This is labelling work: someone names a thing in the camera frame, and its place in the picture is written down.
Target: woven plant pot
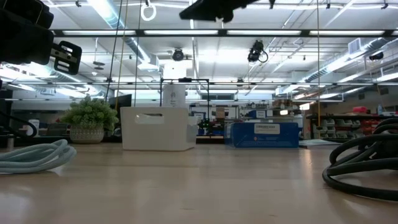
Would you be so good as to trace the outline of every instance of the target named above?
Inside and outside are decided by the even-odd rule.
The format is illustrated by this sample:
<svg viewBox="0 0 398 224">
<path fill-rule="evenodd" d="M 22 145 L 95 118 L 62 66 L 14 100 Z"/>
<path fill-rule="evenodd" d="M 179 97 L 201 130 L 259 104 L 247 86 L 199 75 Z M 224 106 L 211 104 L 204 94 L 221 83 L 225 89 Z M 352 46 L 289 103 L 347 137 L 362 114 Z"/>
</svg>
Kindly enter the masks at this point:
<svg viewBox="0 0 398 224">
<path fill-rule="evenodd" d="M 98 144 L 104 138 L 104 128 L 85 129 L 79 125 L 70 128 L 70 139 L 77 144 Z"/>
</svg>

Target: green leaves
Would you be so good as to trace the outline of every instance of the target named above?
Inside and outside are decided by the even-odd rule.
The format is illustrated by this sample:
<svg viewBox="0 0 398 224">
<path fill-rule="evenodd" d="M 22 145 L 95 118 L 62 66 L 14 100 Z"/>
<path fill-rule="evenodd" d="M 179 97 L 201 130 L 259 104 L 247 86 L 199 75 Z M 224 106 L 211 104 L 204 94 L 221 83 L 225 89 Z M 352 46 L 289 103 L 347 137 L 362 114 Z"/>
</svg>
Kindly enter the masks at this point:
<svg viewBox="0 0 398 224">
<path fill-rule="evenodd" d="M 78 124 L 82 128 L 94 129 L 104 127 L 114 129 L 114 124 L 119 122 L 116 115 L 118 112 L 112 110 L 104 100 L 91 99 L 87 96 L 79 103 L 71 103 L 61 122 Z"/>
</svg>

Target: potted plant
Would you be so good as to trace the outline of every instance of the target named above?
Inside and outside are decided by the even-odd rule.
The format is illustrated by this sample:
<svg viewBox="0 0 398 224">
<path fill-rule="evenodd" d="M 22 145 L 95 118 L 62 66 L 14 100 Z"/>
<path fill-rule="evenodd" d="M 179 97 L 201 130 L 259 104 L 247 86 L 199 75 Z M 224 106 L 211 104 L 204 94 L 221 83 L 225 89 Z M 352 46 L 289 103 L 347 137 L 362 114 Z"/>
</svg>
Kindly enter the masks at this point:
<svg viewBox="0 0 398 224">
<path fill-rule="evenodd" d="M 79 103 L 70 104 L 61 122 L 71 124 L 70 139 L 74 143 L 95 144 L 104 138 L 104 128 L 113 131 L 114 124 L 119 121 L 117 114 L 104 100 L 86 96 Z"/>
</svg>

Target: light blue cable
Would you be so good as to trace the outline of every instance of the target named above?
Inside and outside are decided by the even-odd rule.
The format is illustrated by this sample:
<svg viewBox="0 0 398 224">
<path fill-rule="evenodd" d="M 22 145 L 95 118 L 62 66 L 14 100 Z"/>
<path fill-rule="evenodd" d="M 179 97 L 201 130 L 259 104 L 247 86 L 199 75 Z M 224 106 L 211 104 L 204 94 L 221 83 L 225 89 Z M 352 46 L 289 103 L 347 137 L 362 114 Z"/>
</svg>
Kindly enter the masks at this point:
<svg viewBox="0 0 398 224">
<path fill-rule="evenodd" d="M 0 154 L 0 173 L 29 174 L 54 169 L 71 161 L 76 153 L 64 139 L 17 149 Z"/>
</svg>

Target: table surface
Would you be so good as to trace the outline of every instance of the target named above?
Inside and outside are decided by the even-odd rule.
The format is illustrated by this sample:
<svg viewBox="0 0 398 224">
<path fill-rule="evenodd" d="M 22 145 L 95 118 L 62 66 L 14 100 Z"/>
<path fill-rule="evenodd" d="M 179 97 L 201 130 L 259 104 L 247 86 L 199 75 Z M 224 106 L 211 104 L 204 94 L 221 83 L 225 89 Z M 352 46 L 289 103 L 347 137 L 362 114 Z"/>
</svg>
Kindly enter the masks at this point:
<svg viewBox="0 0 398 224">
<path fill-rule="evenodd" d="M 321 178 L 329 148 L 123 151 L 75 146 L 57 169 L 0 175 L 1 224 L 397 223 L 398 203 L 337 192 Z M 342 176 L 397 189 L 398 173 Z"/>
</svg>

